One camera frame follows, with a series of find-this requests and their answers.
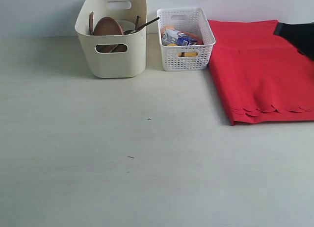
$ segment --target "white mesh basket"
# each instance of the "white mesh basket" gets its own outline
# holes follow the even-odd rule
[[[157,11],[159,43],[162,64],[166,71],[202,70],[207,67],[211,50],[216,40],[201,8],[173,8]],[[204,45],[167,47],[161,43],[160,29],[174,25],[181,32],[190,32],[202,38]],[[179,57],[180,53],[197,52],[195,57]]]

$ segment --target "white table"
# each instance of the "white table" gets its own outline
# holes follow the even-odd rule
[[[230,126],[207,70],[147,51],[99,79],[75,37],[0,41],[1,227],[313,226],[314,123]]]

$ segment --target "folded red towel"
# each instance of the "folded red towel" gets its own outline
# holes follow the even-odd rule
[[[314,61],[282,37],[278,21],[209,21],[209,69],[231,123],[314,120]]]

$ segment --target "plastic basket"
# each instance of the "plastic basket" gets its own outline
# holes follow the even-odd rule
[[[207,67],[216,40],[201,8],[173,8],[157,11],[159,43],[163,68],[166,71],[202,70]],[[167,47],[161,43],[160,29],[174,25],[176,30],[190,32],[203,39],[204,45]],[[195,57],[179,57],[180,53],[196,52]]]
[[[111,9],[109,2],[126,1],[130,9]],[[146,67],[146,28],[129,35],[91,36],[89,35],[89,14],[94,12],[93,29],[105,16],[116,20],[135,23],[136,16],[141,17],[139,25],[147,21],[146,0],[86,0],[75,24],[80,43],[92,73],[102,78],[133,77]],[[99,53],[96,45],[124,44],[126,52]]]

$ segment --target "black object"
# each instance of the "black object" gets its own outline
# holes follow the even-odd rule
[[[278,23],[274,34],[285,38],[297,47],[301,54],[314,60],[314,23],[303,25]]]

